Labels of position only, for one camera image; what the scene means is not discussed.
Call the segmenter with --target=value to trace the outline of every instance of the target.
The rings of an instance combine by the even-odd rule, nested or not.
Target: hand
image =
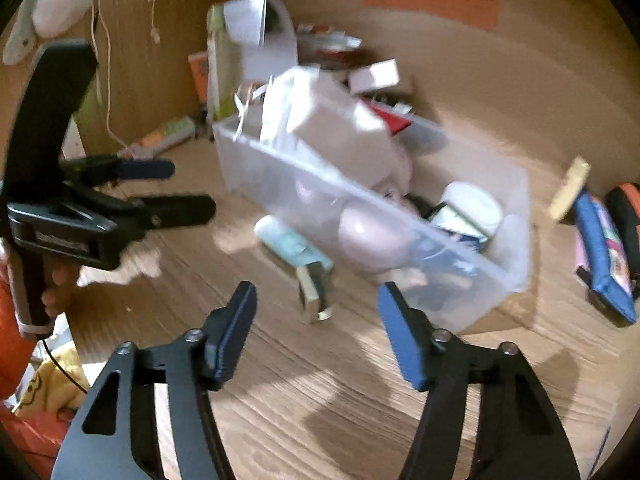
[[[52,259],[51,281],[55,286],[47,288],[41,296],[49,317],[62,314],[69,307],[71,293],[76,287],[81,266],[65,258],[54,256]],[[0,262],[0,278],[9,285],[7,261]]]

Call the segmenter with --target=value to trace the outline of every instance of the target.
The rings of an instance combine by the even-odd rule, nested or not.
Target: white stuffed toy
[[[94,0],[38,0],[33,28],[41,38],[55,38],[77,23]]]

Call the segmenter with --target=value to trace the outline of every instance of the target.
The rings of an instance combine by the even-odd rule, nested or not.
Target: plastic container
[[[408,303],[437,326],[463,330],[511,292],[526,290],[530,195],[522,168],[417,116],[407,116],[414,124],[396,137],[414,160],[412,193],[437,203],[448,184],[461,180],[500,203],[504,221],[484,254],[477,254],[380,195],[344,178],[327,179],[261,145],[258,114],[252,116],[235,142],[238,118],[214,126],[228,189],[261,204],[337,261],[350,259],[338,237],[345,208],[414,236],[410,261],[403,266],[411,283],[398,285]]]

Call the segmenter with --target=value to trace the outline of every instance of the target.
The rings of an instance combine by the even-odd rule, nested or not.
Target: white lid
[[[489,192],[468,182],[449,184],[441,202],[448,203],[490,237],[495,235],[504,218],[498,201]]]

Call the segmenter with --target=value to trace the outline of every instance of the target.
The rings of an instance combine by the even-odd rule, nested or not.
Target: yellow cloth
[[[73,341],[57,348],[52,354],[60,366],[66,370],[66,373],[72,376],[85,390],[89,389],[90,386],[82,371],[80,358]],[[55,413],[62,408],[77,410],[83,400],[84,393],[71,383],[47,357],[27,385],[14,413],[20,418],[28,418],[35,413]]]

